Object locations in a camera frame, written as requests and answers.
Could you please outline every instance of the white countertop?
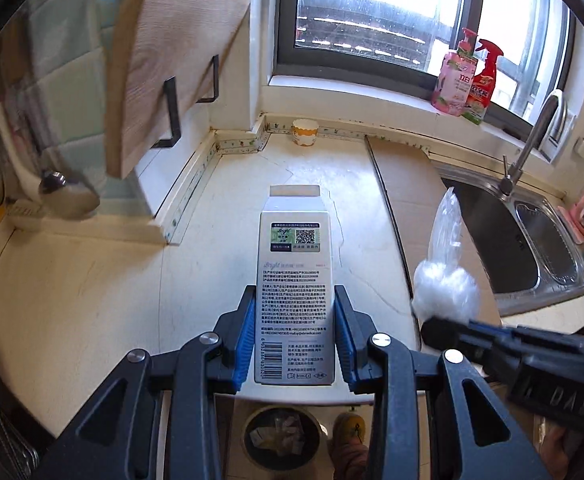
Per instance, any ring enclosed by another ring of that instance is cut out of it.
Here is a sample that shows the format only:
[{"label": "white countertop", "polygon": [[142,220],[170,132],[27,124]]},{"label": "white countertop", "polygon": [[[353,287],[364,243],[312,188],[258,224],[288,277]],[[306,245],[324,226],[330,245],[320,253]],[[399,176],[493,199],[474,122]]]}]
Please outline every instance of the white countertop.
[{"label": "white countertop", "polygon": [[[256,280],[259,214],[271,184],[319,184],[332,225],[334,283],[409,348],[418,345],[403,264],[366,147],[321,138],[304,148],[272,135],[261,153],[224,155],[180,246],[16,231],[0,257],[0,374],[58,434],[133,348],[180,348],[236,309]],[[332,386],[265,386],[240,395],[348,404]]]}]

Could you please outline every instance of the trash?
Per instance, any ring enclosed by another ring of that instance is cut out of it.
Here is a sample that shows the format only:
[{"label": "trash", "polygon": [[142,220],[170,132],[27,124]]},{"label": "trash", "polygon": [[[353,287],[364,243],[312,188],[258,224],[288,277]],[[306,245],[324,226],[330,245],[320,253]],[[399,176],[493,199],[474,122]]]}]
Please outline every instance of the trash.
[{"label": "trash", "polygon": [[254,447],[269,449],[277,456],[300,455],[306,442],[297,413],[273,411],[270,425],[259,426],[250,432]]},{"label": "trash", "polygon": [[458,264],[462,218],[453,189],[448,189],[438,205],[428,259],[414,271],[412,309],[422,323],[433,316],[467,323],[479,312],[479,288]]}]

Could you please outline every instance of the white plastic bag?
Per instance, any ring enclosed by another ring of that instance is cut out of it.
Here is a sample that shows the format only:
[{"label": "white plastic bag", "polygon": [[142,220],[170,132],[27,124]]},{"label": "white plastic bag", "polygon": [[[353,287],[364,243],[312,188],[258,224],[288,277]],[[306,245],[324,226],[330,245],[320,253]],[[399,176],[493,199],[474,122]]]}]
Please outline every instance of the white plastic bag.
[{"label": "white plastic bag", "polygon": [[414,272],[412,309],[422,323],[432,316],[467,323],[479,313],[479,288],[474,278],[458,265],[461,222],[461,208],[451,187],[438,205],[428,259]]}]

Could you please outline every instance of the stainless steel sink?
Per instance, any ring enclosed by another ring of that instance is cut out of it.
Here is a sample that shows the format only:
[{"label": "stainless steel sink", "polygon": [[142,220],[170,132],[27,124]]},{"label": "stainless steel sink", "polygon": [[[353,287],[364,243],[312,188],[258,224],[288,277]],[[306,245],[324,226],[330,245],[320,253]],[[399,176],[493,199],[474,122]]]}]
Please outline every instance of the stainless steel sink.
[{"label": "stainless steel sink", "polygon": [[499,180],[435,163],[454,187],[461,214],[488,274],[502,316],[584,296],[584,261],[547,200]]}]

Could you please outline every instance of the shoe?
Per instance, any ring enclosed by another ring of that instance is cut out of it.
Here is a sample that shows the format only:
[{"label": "shoe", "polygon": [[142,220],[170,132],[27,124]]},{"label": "shoe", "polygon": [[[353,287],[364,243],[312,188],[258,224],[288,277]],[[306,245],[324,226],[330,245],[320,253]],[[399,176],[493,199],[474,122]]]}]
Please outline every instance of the shoe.
[{"label": "shoe", "polygon": [[348,444],[356,438],[363,444],[366,438],[366,422],[354,412],[341,413],[334,421],[332,446]]}]

